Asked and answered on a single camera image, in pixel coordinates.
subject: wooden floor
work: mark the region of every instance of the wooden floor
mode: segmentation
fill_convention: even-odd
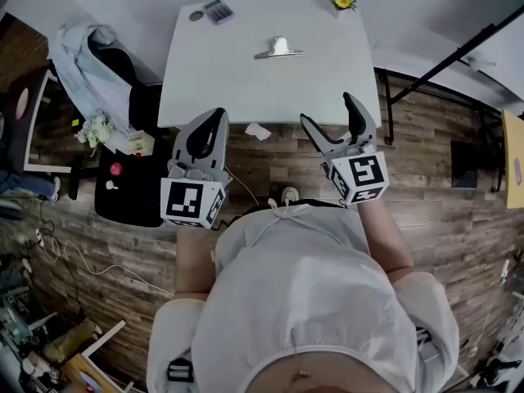
[[[397,92],[395,84],[392,92]],[[523,248],[524,216],[521,210],[504,209],[504,188],[500,193],[491,193],[495,173],[480,172],[476,190],[450,187],[449,142],[452,139],[475,142],[477,114],[434,97],[412,93],[395,105],[395,144],[386,147],[382,144],[387,122],[380,84],[379,93],[384,119],[379,150],[385,152],[391,181],[384,197],[418,268],[433,273],[445,285],[460,328],[461,345],[469,342],[461,351],[459,362],[471,371],[494,346],[496,334],[512,313],[513,298],[497,287],[496,282],[504,260]],[[244,128],[231,127],[226,163],[260,201],[276,197],[279,188],[292,185],[303,197],[337,203],[337,193],[320,169],[321,159],[300,127],[268,125],[272,134],[263,142],[244,134]],[[345,131],[343,127],[329,130],[335,135]],[[54,234],[63,246],[72,241],[84,253],[93,271],[120,264],[157,286],[173,290],[176,266],[173,227],[135,228],[96,215],[93,181],[83,181],[77,201],[69,200],[66,191],[63,192],[58,202],[42,205],[42,218],[52,220]],[[23,253],[20,241],[23,237],[34,240],[34,229],[43,226],[39,217],[41,201],[19,201],[28,218],[21,223],[0,222],[0,252]],[[221,218],[230,219],[251,206],[253,200],[245,189],[233,182]],[[50,252],[51,240],[47,238],[46,243]],[[38,298],[50,310],[74,321],[79,306],[75,283],[65,262],[58,260],[53,264],[36,247],[29,254]],[[79,253],[69,245],[66,260],[78,283],[79,301],[85,314],[104,330],[122,318],[127,322],[93,360],[124,382],[132,380],[144,387],[151,324],[169,295],[119,269],[92,275]],[[479,352],[468,358],[468,347],[481,335],[491,304]]]

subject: flower pot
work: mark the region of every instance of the flower pot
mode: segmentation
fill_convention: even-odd
[[[329,12],[336,18],[340,17],[343,10],[337,9],[333,4],[329,4]]]

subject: white table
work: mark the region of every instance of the white table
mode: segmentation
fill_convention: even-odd
[[[373,63],[359,13],[329,10],[328,0],[224,0],[232,19],[214,25],[178,15],[160,100],[159,127],[187,124],[223,107],[232,123],[348,124],[343,92],[381,124]],[[304,56],[255,60],[276,35]]]

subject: cable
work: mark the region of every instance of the cable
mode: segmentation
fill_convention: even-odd
[[[211,230],[213,230],[214,232],[218,232],[222,227],[222,224],[226,226],[226,228],[231,225],[231,223],[227,223],[225,220],[221,219],[219,225],[216,228],[212,228]]]
[[[43,219],[43,216],[42,216],[43,203],[44,203],[44,200],[42,200],[42,202],[40,203],[40,221],[42,222],[44,226],[48,224],[52,225],[52,230],[49,230],[48,228],[45,228],[45,227],[43,228],[43,230],[47,230],[52,235],[55,232],[55,224],[52,222],[51,219]]]
[[[10,200],[33,200],[41,199],[40,196],[0,196],[0,198],[6,198]]]
[[[73,246],[73,247],[78,251],[78,253],[80,253],[80,256],[82,257],[82,260],[83,260],[84,263],[85,263],[85,267],[88,269],[88,271],[89,271],[92,275],[102,275],[103,273],[106,273],[107,271],[109,271],[109,270],[112,269],[112,268],[120,268],[120,269],[123,269],[125,272],[129,272],[129,273],[131,273],[132,275],[134,275],[135,277],[137,277],[140,281],[146,283],[148,286],[151,286],[151,287],[153,287],[153,288],[156,288],[157,290],[161,290],[161,291],[163,291],[163,292],[166,292],[167,294],[170,294],[171,296],[174,296],[174,293],[173,293],[173,292],[171,292],[171,291],[167,291],[167,290],[165,290],[164,288],[161,288],[161,287],[158,287],[158,286],[156,286],[156,285],[154,285],[154,284],[151,284],[150,282],[146,281],[144,278],[142,278],[142,277],[141,277],[140,275],[138,275],[137,273],[135,273],[135,272],[133,272],[133,271],[130,271],[129,269],[127,269],[127,268],[125,268],[125,267],[123,267],[123,266],[121,266],[121,265],[113,264],[113,265],[108,266],[107,268],[105,268],[103,271],[100,271],[100,272],[94,272],[94,271],[92,271],[91,268],[89,268],[88,262],[86,261],[86,259],[85,259],[85,257],[84,257],[84,254],[80,251],[80,249],[79,249],[79,248],[78,248],[78,247],[77,247],[77,246],[76,246],[76,245],[75,245],[71,240],[67,240],[67,241],[65,241],[65,245],[64,245],[64,247],[63,247],[63,249],[62,249],[62,252],[60,252],[60,248],[59,248],[59,251],[56,252],[56,251],[55,251],[55,245],[54,245],[54,244],[52,245],[53,253],[55,254],[55,257],[56,257],[55,259],[52,259],[51,256],[50,256],[50,255],[47,253],[47,251],[46,251],[47,255],[49,256],[49,259],[50,259],[53,263],[55,263],[55,262],[58,260],[58,258],[63,258],[63,259],[65,260],[65,262],[67,262],[67,261],[66,261],[66,249],[67,249],[67,244],[68,244],[68,243],[71,244],[71,245],[72,245],[72,246]]]
[[[484,331],[486,329],[486,326],[488,324],[488,320],[491,316],[491,310],[493,309],[493,305],[495,304],[497,300],[497,296],[495,296],[495,298],[491,301],[490,303],[490,308],[488,309],[488,314],[486,315],[486,317],[484,318],[484,324],[482,325],[482,330],[481,330],[481,333],[480,335],[478,336],[477,338],[477,341],[475,342],[475,344],[473,344],[473,347],[469,349],[469,352],[468,352],[468,357],[469,358],[472,358],[474,357],[475,355],[477,355],[477,352],[478,352],[478,344],[480,343],[481,339],[482,339],[482,335],[484,335]]]
[[[48,222],[50,222],[52,225],[53,225],[53,228],[54,228],[54,223],[51,221],[51,220],[48,220]],[[61,243],[59,242],[59,240],[55,237],[55,235],[48,229],[48,228],[42,228],[41,229],[41,232],[42,234],[46,234],[48,235],[49,237],[51,237],[51,246],[52,246],[52,249],[53,249],[53,253],[55,252],[55,243],[56,243],[56,247],[58,248],[58,251],[60,251],[61,249]],[[51,255],[49,255],[49,252],[47,252],[47,249],[45,248],[45,246],[43,246],[43,250],[46,252],[46,255],[47,257],[49,258],[49,260],[51,262],[53,262],[54,264],[58,261],[58,258],[60,256],[56,256],[55,255],[55,259],[53,259],[51,257]],[[78,281],[76,281],[76,278],[75,278],[75,275],[73,274],[73,271],[71,270],[71,267],[69,266],[69,264],[67,263],[67,260],[64,259],[64,264],[65,264],[65,267],[67,268],[67,270],[69,271],[70,275],[71,275],[71,278],[73,279],[73,282],[75,283],[75,300],[76,302],[78,303],[79,305],[79,314],[81,316],[84,316],[85,315],[85,311],[84,311],[84,308],[82,306],[82,303],[80,303],[80,299],[79,299],[79,284],[78,284]]]
[[[251,195],[251,196],[253,197],[253,199],[255,200],[256,205],[259,206],[260,204],[259,204],[259,202],[257,201],[256,196],[253,195],[253,192],[251,192],[250,189],[249,189],[246,185],[244,185],[244,182],[241,181],[239,178],[237,178],[234,174],[232,174],[232,173],[231,173],[231,170],[229,170],[228,167],[227,167],[226,165],[224,165],[224,168],[228,171],[228,173],[229,173],[231,176],[233,176],[233,179],[235,179],[238,183],[240,183],[240,184],[241,184],[241,185],[242,185],[242,186],[243,186],[243,187],[244,187],[244,188],[245,188],[245,189],[250,193],[250,195]]]

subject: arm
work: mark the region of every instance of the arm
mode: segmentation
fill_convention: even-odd
[[[391,282],[412,273],[413,258],[382,200],[358,204],[368,240],[369,254],[387,273]]]
[[[212,232],[202,228],[178,229],[175,298],[207,298],[215,284],[215,264],[211,259],[215,239]]]

